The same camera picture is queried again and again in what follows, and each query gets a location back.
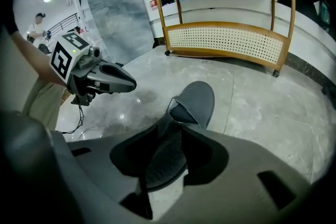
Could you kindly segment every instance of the gray floor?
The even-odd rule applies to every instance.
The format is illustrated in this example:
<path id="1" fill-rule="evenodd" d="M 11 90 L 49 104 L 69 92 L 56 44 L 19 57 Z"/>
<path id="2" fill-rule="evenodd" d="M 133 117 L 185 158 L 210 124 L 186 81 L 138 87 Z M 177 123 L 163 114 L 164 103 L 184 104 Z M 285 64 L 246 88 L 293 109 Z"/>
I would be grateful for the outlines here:
<path id="1" fill-rule="evenodd" d="M 150 126 L 171 97 L 189 83 L 207 82 L 215 93 L 209 130 L 254 141 L 299 171 L 309 182 L 325 171 L 334 149 L 336 112 L 321 87 L 288 66 L 280 77 L 253 63 L 165 56 L 157 47 L 125 66 L 137 81 L 131 93 L 102 94 L 84 109 L 85 122 L 67 141 L 99 138 Z M 57 130 L 72 130 L 78 108 L 68 99 Z M 154 218 L 178 199 L 183 177 L 150 194 Z"/>

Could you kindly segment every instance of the shelf frame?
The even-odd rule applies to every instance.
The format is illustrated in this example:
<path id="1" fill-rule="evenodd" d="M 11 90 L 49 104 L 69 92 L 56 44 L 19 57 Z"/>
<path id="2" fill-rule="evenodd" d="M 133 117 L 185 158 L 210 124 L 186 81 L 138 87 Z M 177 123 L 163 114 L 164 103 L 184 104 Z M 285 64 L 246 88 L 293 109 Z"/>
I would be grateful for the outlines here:
<path id="1" fill-rule="evenodd" d="M 163 37 L 165 40 L 165 45 L 167 50 L 173 50 L 172 47 L 170 47 L 169 45 L 169 41 L 167 40 L 167 34 L 168 31 L 170 29 L 174 29 L 174 28 L 182 28 L 183 25 L 183 17 L 182 17 L 182 12 L 181 12 L 181 3 L 180 0 L 176 0 L 176 4 L 177 4 L 177 11 L 179 14 L 179 20 L 180 20 L 180 25 L 176 25 L 176 26 L 169 26 L 166 27 L 165 26 L 165 21 L 164 21 L 164 15 L 163 15 L 163 11 L 162 11 L 162 5 L 161 5 L 161 1 L 157 0 L 157 8 L 159 10 L 159 15 L 160 15 L 160 21 L 161 21 L 161 25 L 162 25 L 162 31 L 163 31 Z M 271 26 L 270 26 L 270 30 L 265 29 L 266 31 L 270 31 L 272 33 L 274 32 L 274 25 L 275 25 L 275 8 L 276 8 L 276 3 L 275 0 L 271 0 Z M 287 53 L 288 53 L 288 49 L 290 46 L 290 42 L 292 39 L 292 35 L 293 35 L 293 30 L 294 30 L 294 26 L 295 26 L 295 13 L 296 13 L 296 0 L 291 0 L 291 16 L 290 16 L 290 23 L 289 23 L 289 30 L 288 30 L 288 36 L 284 37 L 280 34 L 275 33 L 276 35 L 281 36 L 281 38 L 285 38 L 286 40 L 284 40 L 284 47 L 281 51 L 281 55 L 279 57 L 278 62 L 275 64 L 270 64 L 269 62 L 265 62 L 253 57 L 246 57 L 246 56 L 242 56 L 240 54 L 233 54 L 231 52 L 225 52 L 223 53 L 223 51 L 214 51 L 214 50 L 207 50 L 207 49 L 197 49 L 197 48 L 174 48 L 174 50 L 178 49 L 179 51 L 181 51 L 181 56 L 187 56 L 187 57 L 199 57 L 199 56 L 195 56 L 195 55 L 199 55 L 199 53 L 204 53 L 206 57 L 214 57 L 215 55 L 218 55 L 218 57 L 235 57 L 235 58 L 240 58 L 240 59 L 245 59 L 245 60 L 249 60 L 249 61 L 253 61 L 253 62 L 257 62 L 260 63 L 262 65 L 265 66 L 269 66 L 274 68 L 275 70 L 280 71 L 282 69 L 282 65 L 285 62 Z"/>

